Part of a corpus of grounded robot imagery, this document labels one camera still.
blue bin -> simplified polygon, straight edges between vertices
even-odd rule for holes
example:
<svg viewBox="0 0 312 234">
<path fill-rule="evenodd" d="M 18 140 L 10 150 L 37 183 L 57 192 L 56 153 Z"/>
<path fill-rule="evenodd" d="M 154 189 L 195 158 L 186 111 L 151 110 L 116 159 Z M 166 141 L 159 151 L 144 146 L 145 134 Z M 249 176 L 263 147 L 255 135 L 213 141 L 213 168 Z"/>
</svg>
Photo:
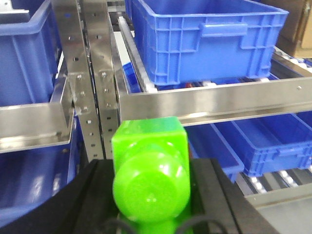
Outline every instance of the blue bin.
<svg viewBox="0 0 312 234">
<path fill-rule="evenodd" d="M 0 24 L 0 106 L 48 102 L 57 73 L 59 35 L 50 0 L 12 0 L 25 23 Z"/>
<path fill-rule="evenodd" d="M 123 71 L 126 75 L 130 92 L 133 94 L 141 93 L 141 88 L 140 85 L 138 84 L 135 70 L 130 62 L 123 65 Z"/>
<path fill-rule="evenodd" d="M 77 173 L 77 133 L 67 145 L 0 154 L 0 227 L 41 205 Z"/>
<path fill-rule="evenodd" d="M 216 158 L 232 183 L 244 164 L 213 124 L 185 128 L 194 158 Z"/>
<path fill-rule="evenodd" d="M 244 163 L 248 176 L 311 165 L 312 128 L 294 114 L 215 125 Z"/>
<path fill-rule="evenodd" d="M 156 85 L 268 77 L 287 11 L 250 0 L 126 0 Z"/>
</svg>

shelf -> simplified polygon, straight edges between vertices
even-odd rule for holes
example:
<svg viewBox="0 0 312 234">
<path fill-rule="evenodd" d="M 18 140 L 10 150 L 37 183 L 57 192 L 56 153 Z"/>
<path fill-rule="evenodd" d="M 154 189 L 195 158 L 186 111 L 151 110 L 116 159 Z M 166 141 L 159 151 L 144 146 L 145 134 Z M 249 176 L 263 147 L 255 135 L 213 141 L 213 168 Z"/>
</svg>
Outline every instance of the shelf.
<svg viewBox="0 0 312 234">
<path fill-rule="evenodd" d="M 0 153 L 69 143 L 72 102 L 69 82 L 60 75 L 49 103 L 0 107 Z"/>
<path fill-rule="evenodd" d="M 129 46 L 133 38 L 125 36 L 129 27 L 124 20 L 119 27 L 140 86 L 146 91 L 146 72 L 142 72 L 136 48 Z M 273 56 L 272 73 L 281 79 L 140 94 L 129 94 L 124 77 L 116 76 L 120 120 L 177 116 L 189 126 L 312 110 L 311 73 L 278 55 Z"/>
</svg>

stainless steel frame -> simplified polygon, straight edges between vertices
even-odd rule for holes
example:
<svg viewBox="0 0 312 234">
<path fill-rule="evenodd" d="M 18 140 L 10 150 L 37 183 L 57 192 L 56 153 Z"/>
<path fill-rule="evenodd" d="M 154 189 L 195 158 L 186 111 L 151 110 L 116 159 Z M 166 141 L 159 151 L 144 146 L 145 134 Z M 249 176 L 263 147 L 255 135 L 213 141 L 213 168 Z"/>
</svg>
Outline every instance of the stainless steel frame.
<svg viewBox="0 0 312 234">
<path fill-rule="evenodd" d="M 119 123 L 108 8 L 102 0 L 83 0 L 82 9 L 90 47 L 90 61 L 95 81 L 105 154 L 106 158 L 113 158 L 111 138 Z"/>
</svg>

